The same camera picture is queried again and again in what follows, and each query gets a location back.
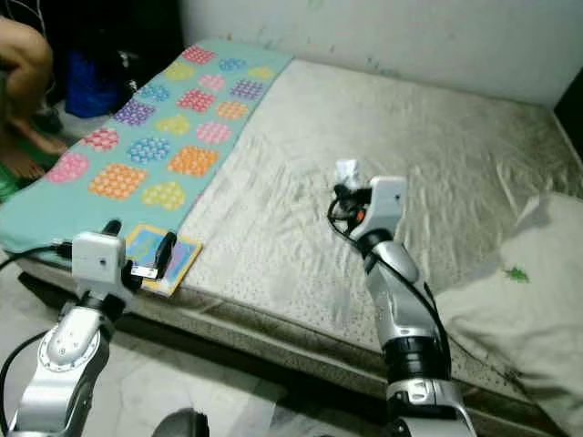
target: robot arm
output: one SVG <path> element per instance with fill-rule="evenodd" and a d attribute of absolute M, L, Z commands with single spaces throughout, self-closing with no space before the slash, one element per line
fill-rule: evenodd
<path fill-rule="evenodd" d="M 476 436 L 451 379 L 447 336 L 431 291 L 404 245 L 393 240 L 405 179 L 377 177 L 359 188 L 354 161 L 337 168 L 340 183 L 328 219 L 363 257 L 388 368 L 388 435 Z"/>
<path fill-rule="evenodd" d="M 102 233 L 83 232 L 73 239 L 72 274 L 82 298 L 42 339 L 35 375 L 9 437 L 81 435 L 93 387 L 107 363 L 114 325 L 142 277 L 163 276 L 176 242 L 169 233 L 160 244 L 155 266 L 159 269 L 134 266 L 126 261 L 125 241 L 117 237 L 120 227 L 119 222 L 110 222 Z"/>

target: white wall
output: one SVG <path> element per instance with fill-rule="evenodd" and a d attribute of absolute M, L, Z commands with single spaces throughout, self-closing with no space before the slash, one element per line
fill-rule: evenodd
<path fill-rule="evenodd" d="M 185 39 L 554 106 L 583 66 L 583 0 L 181 0 Z"/>

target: black cable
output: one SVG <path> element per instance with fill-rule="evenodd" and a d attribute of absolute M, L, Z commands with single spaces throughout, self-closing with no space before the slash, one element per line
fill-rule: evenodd
<path fill-rule="evenodd" d="M 14 262 L 18 259 L 28 257 L 28 256 L 33 255 L 35 253 L 52 252 L 52 251 L 57 250 L 58 247 L 59 247 L 58 245 L 53 244 L 51 246 L 41 246 L 40 248 L 32 248 L 29 250 L 25 250 L 24 252 L 15 253 L 14 255 L 11 255 L 8 259 L 6 259 L 4 262 L 2 262 L 0 264 L 0 270 L 2 270 L 4 267 L 6 267 L 11 262 Z"/>
<path fill-rule="evenodd" d="M 340 228 L 338 228 L 336 226 L 336 224 L 335 224 L 336 221 L 339 221 L 340 220 L 340 218 L 335 217 L 334 214 L 333 214 L 334 208 L 338 204 L 338 201 L 339 201 L 338 198 L 335 198 L 332 201 L 332 203 L 330 204 L 330 207 L 328 207 L 328 213 L 327 213 L 326 217 L 328 218 L 328 221 L 330 222 L 330 226 L 332 227 L 332 229 L 334 230 L 334 232 L 336 232 L 337 234 L 339 234 L 346 241 L 348 241 L 353 247 L 356 248 L 356 241 L 354 241 L 348 235 L 346 235 L 344 232 L 342 232 L 340 230 Z M 429 313 L 429 316 L 434 321 L 435 326 L 437 326 L 437 331 L 439 333 L 439 340 L 440 340 L 440 343 L 442 345 L 442 349 L 443 349 L 445 358 L 447 359 L 447 374 L 451 378 L 451 374 L 452 374 L 452 356 L 451 356 L 451 351 L 449 349 L 449 341 L 447 339 L 447 332 L 445 331 L 444 324 L 442 323 L 441 319 L 439 318 L 439 313 L 437 312 L 437 309 L 436 309 L 437 308 L 437 305 L 435 304 L 435 299 L 434 299 L 433 293 L 431 292 L 431 290 L 429 290 L 429 287 L 426 287 L 425 288 L 425 291 L 429 295 L 432 303 L 434 304 L 434 307 L 432 307 L 430 305 L 430 303 L 419 292 L 419 290 L 416 289 L 407 279 L 405 279 L 403 277 L 403 275 L 401 275 L 401 273 L 399 273 L 397 270 L 395 270 L 394 268 L 392 268 L 383 259 L 379 258 L 378 256 L 376 258 L 379 261 L 381 261 L 381 263 L 384 264 L 385 267 L 388 268 L 395 275 L 395 277 L 398 278 L 399 281 L 401 281 L 401 283 L 407 287 L 407 289 L 409 291 L 411 291 L 411 293 L 413 293 L 413 295 L 417 298 L 417 300 L 419 300 L 419 303 L 421 303 L 423 305 L 423 307 L 425 308 L 425 310 Z"/>
<path fill-rule="evenodd" d="M 2 434 L 4 436 L 8 435 L 8 422 L 6 421 L 4 406 L 4 389 L 6 383 L 6 376 L 8 374 L 8 370 L 10 369 L 10 365 L 12 364 L 12 361 L 15 360 L 16 356 L 22 351 L 22 349 L 34 343 L 35 341 L 41 339 L 45 334 L 46 331 L 39 332 L 34 337 L 31 337 L 30 339 L 20 343 L 18 347 L 14 349 L 10 355 L 8 355 L 8 358 L 6 358 L 6 361 L 4 361 L 4 364 L 2 365 L 2 370 L 0 370 L 0 429 L 2 430 Z"/>

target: person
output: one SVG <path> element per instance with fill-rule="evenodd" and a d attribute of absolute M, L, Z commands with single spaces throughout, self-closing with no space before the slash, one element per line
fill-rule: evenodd
<path fill-rule="evenodd" d="M 0 163 L 17 178 L 40 178 L 45 171 L 16 145 L 16 135 L 49 155 L 62 155 L 64 142 L 35 131 L 31 116 L 40 108 L 50 80 L 53 54 L 34 28 L 0 16 L 0 67 L 5 80 L 6 120 L 0 120 Z"/>

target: mattress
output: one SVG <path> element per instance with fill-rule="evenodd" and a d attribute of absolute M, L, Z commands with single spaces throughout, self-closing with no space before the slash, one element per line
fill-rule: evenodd
<path fill-rule="evenodd" d="M 407 176 L 396 237 L 437 295 L 499 244 L 529 197 L 583 197 L 580 163 L 542 107 L 294 60 L 180 228 L 205 249 L 179 292 L 140 294 L 132 310 L 383 398 L 362 262 L 325 219 L 341 158 L 357 158 L 363 179 Z M 21 266 L 73 287 L 64 270 Z M 480 432 L 553 432 L 512 375 L 455 343 L 452 353 Z"/>

